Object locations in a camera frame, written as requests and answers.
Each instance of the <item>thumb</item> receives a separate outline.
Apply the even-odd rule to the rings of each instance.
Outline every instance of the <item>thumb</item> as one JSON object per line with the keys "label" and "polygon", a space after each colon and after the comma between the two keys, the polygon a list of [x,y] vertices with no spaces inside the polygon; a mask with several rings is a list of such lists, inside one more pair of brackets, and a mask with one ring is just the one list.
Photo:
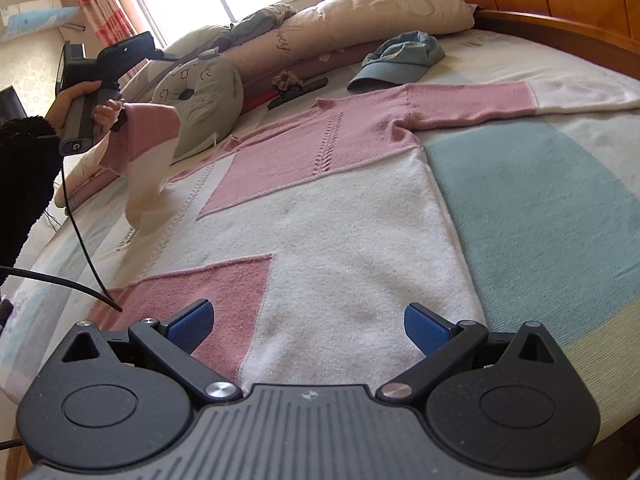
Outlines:
{"label": "thumb", "polygon": [[76,97],[80,97],[81,95],[95,92],[98,88],[100,88],[101,84],[102,81],[83,81],[81,83],[78,83],[77,85],[73,85],[67,88],[64,93],[66,97],[75,99]]}

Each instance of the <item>television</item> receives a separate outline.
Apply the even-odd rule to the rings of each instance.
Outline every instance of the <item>television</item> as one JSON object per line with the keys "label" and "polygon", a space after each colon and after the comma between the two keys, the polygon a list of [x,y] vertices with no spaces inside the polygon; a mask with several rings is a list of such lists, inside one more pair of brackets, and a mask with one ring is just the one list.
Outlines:
{"label": "television", "polygon": [[11,119],[23,119],[27,116],[24,107],[13,86],[0,90],[0,126]]}

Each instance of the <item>triangular cutout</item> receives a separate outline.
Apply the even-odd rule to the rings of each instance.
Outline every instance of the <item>triangular cutout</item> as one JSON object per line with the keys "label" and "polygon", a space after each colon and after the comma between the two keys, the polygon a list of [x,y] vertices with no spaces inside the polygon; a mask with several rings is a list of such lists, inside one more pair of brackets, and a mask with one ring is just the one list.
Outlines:
{"label": "triangular cutout", "polygon": [[85,361],[87,359],[96,359],[100,357],[100,352],[95,347],[94,340],[89,334],[78,334],[71,343],[69,350],[66,351],[62,358],[63,363],[71,363],[73,361]]}
{"label": "triangular cutout", "polygon": [[520,352],[520,359],[526,361],[539,361],[541,363],[553,363],[549,350],[539,335],[529,334]]}

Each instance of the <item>round cushion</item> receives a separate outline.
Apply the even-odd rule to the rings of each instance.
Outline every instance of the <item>round cushion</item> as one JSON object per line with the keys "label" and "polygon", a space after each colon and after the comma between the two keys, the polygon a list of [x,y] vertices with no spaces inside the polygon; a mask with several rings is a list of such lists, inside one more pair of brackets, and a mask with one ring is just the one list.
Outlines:
{"label": "round cushion", "polygon": [[151,102],[175,107],[180,141],[174,162],[188,158],[228,136],[242,110],[244,92],[238,71],[207,50],[174,68],[156,87]]}

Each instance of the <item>curtain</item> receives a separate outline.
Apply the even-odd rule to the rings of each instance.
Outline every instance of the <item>curtain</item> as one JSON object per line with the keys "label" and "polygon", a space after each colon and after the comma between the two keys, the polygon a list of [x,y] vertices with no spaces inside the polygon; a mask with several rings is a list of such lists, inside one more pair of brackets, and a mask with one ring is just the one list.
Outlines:
{"label": "curtain", "polygon": [[[103,46],[110,46],[137,34],[118,0],[77,1]],[[126,84],[146,63],[144,60],[136,65],[127,75],[120,78],[120,83]]]}

